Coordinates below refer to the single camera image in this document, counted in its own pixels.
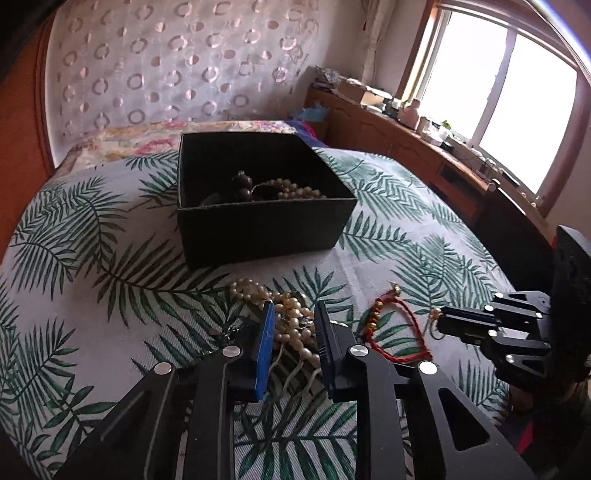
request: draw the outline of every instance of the window frame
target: window frame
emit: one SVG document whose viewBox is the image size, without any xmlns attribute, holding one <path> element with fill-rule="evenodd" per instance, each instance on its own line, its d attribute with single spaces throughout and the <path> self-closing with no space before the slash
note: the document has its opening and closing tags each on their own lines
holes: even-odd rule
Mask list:
<svg viewBox="0 0 591 480">
<path fill-rule="evenodd" d="M 546 217 L 550 213 L 551 208 L 554 206 L 554 203 L 569 178 L 582 147 L 584 135 L 587 126 L 589 125 L 589 119 L 591 118 L 591 87 L 586 81 L 586 76 L 581 72 L 579 66 L 573 60 L 568 48 L 561 43 L 559 38 L 553 37 L 545 28 L 543 28 L 543 25 L 532 25 L 531 22 L 523 21 L 511 14 L 501 13 L 497 10 L 480 7 L 476 4 L 463 7 L 462 1 L 447 0 L 445 5 L 439 5 L 436 8 L 436 23 L 433 26 L 433 29 L 429 32 L 430 45 L 426 49 L 426 55 L 420 59 L 421 70 L 418 72 L 418 75 L 414 76 L 414 78 L 407 79 L 407 84 L 403 90 L 404 98 L 402 98 L 402 100 L 423 98 L 431 78 L 431 73 L 437 58 L 437 53 L 439 52 L 441 41 L 445 35 L 452 13 L 457 12 L 459 14 L 472 15 L 507 28 L 505 55 L 499 66 L 499 73 L 495 79 L 493 88 L 491 89 L 491 94 L 488 97 L 478 127 L 472 138 L 465 138 L 457 132 L 454 132 L 454 136 L 462 140 L 469 148 L 474 148 L 475 150 L 480 151 L 485 157 L 493 159 L 500 168 L 503 168 L 515 178 L 517 177 L 510 171 L 510 169 L 506 168 L 502 162 L 498 161 L 495 157 L 480 147 L 480 142 L 490 124 L 492 115 L 499 102 L 505 84 L 509 62 L 511 61 L 511 55 L 515 48 L 517 35 L 521 34 L 529 40 L 536 42 L 542 48 L 557 55 L 561 60 L 565 61 L 577 71 L 577 84 L 573 109 L 561 145 L 548 169 L 544 181 L 536 193 L 532 192 L 520 181 L 521 185 L 519 190 L 526 194 L 527 199 L 530 202 L 536 202 L 539 212 L 542 216 Z M 410 59 L 410 62 L 416 63 L 418 60 L 419 59 Z"/>
</svg>

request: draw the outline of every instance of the leaf print fabric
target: leaf print fabric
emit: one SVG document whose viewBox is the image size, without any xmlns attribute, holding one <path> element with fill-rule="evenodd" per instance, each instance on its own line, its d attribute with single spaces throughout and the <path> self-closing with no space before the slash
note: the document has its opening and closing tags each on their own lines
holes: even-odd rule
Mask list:
<svg viewBox="0 0 591 480">
<path fill-rule="evenodd" d="M 502 418 L 507 387 L 490 362 L 427 321 L 431 307 L 480 308 L 511 289 L 491 255 L 392 159 L 317 152 L 359 200 L 324 252 L 189 271 L 176 224 L 176 152 L 80 170 L 33 198 L 0 274 L 0 423 L 40 478 L 51 478 L 155 363 L 192 365 L 217 348 L 211 328 L 252 321 L 225 288 L 236 277 L 298 290 L 312 306 L 323 300 L 331 319 L 357 334 L 374 298 L 399 282 L 435 361 L 490 418 Z M 399 310 L 384 308 L 375 339 L 393 355 L 417 351 Z M 333 404 L 320 380 L 282 352 L 263 402 L 235 411 L 238 478 L 354 478 L 356 404 Z M 402 410 L 400 420 L 412 474 Z"/>
</svg>

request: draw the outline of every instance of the black box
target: black box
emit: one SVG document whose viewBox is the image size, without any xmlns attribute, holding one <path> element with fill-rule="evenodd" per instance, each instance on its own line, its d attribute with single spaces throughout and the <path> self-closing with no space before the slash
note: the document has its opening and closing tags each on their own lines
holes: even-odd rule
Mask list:
<svg viewBox="0 0 591 480">
<path fill-rule="evenodd" d="M 239 170 L 253 184 L 282 178 L 325 199 L 199 206 Z M 178 225 L 190 268 L 333 248 L 357 200 L 296 135 L 184 134 L 178 158 Z"/>
</svg>

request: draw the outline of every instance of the red bracelet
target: red bracelet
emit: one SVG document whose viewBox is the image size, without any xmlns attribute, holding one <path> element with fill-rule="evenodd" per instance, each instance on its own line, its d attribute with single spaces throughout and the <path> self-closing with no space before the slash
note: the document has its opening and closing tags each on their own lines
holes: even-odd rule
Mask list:
<svg viewBox="0 0 591 480">
<path fill-rule="evenodd" d="M 418 326 L 418 322 L 414 314 L 412 313 L 411 309 L 408 308 L 406 303 L 399 298 L 402 291 L 400 290 L 400 286 L 397 283 L 391 282 L 392 289 L 388 290 L 384 295 L 375 299 L 374 305 L 369 310 L 369 316 L 367 320 L 367 324 L 363 330 L 363 337 L 365 341 L 369 343 L 371 348 L 375 350 L 380 355 L 386 357 L 386 359 L 390 360 L 391 362 L 396 362 L 398 364 L 407 364 L 411 362 L 415 362 L 417 360 L 433 360 L 433 356 L 431 352 L 427 349 L 425 345 L 425 339 L 423 338 L 423 334 L 421 333 L 421 329 Z M 417 339 L 418 346 L 420 351 L 417 353 L 413 353 L 412 355 L 406 356 L 393 356 L 390 355 L 388 352 L 383 350 L 374 340 L 374 331 L 378 327 L 378 319 L 380 316 L 380 312 L 382 307 L 385 303 L 396 303 L 402 307 L 402 309 L 406 312 L 408 318 L 410 318 L 410 326 L 414 331 L 414 336 Z"/>
</svg>

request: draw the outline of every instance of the silver bolt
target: silver bolt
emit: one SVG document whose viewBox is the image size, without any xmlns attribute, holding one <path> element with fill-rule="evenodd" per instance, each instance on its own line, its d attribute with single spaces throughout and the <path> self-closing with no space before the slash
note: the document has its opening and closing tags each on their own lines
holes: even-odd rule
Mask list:
<svg viewBox="0 0 591 480">
<path fill-rule="evenodd" d="M 418 369 L 425 375 L 434 375 L 437 373 L 437 365 L 429 361 L 419 363 Z"/>
<path fill-rule="evenodd" d="M 365 347 L 363 345 L 353 345 L 349 349 L 349 352 L 353 356 L 365 356 L 369 353 L 369 350 L 367 349 L 367 347 Z"/>
<path fill-rule="evenodd" d="M 239 346 L 236 346 L 236 345 L 228 345 L 227 347 L 224 347 L 224 349 L 222 350 L 222 355 L 231 358 L 233 356 L 240 355 L 241 352 L 242 351 L 240 350 L 240 347 Z"/>
<path fill-rule="evenodd" d="M 160 362 L 154 367 L 154 373 L 156 375 L 167 375 L 172 371 L 172 369 L 173 366 L 168 362 Z"/>
</svg>

